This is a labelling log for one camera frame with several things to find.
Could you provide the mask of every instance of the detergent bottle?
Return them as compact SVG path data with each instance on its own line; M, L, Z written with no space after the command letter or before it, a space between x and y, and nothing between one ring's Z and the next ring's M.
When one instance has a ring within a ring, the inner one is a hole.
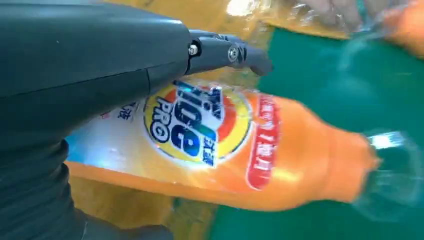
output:
M424 0L410 0L407 5L388 11L384 26L392 32L388 38L424 58Z
M334 200L385 218L375 195L409 204L420 169L403 161L397 174L379 155L407 145L400 132L347 132L297 101L199 80L176 80L67 140L74 176L259 211Z

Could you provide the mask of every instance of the plastic bag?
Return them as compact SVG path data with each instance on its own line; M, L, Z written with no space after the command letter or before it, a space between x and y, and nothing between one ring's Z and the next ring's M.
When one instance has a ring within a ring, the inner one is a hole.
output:
M352 33L382 31L388 27L387 14L407 5L407 0L276 0L263 20L294 32L346 39Z

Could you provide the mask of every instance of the bottle neck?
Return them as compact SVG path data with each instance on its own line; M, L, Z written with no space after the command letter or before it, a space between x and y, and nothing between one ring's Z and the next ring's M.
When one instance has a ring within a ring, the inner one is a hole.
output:
M329 163L319 200L352 203L365 186L368 174L379 165L379 158L359 134L328 126Z

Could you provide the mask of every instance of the transparent plastic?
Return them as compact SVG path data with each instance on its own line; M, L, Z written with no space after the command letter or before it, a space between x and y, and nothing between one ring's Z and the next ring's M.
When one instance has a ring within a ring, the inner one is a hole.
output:
M369 137L381 159L353 206L378 222L397 222L417 206L423 191L424 165L419 148L404 132L378 131Z
M275 0L263 21L294 32L347 39L357 32L390 29L384 19L407 5L407 0Z

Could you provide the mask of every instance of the bottle label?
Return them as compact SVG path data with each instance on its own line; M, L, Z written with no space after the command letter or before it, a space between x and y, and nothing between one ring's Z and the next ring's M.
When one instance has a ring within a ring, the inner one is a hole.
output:
M251 188L261 190L271 178L279 142L280 121L272 96L261 94L258 108L259 118L247 169L247 182Z
M241 94L177 80L145 101L143 123L151 144L169 159L214 168L249 138L250 114Z

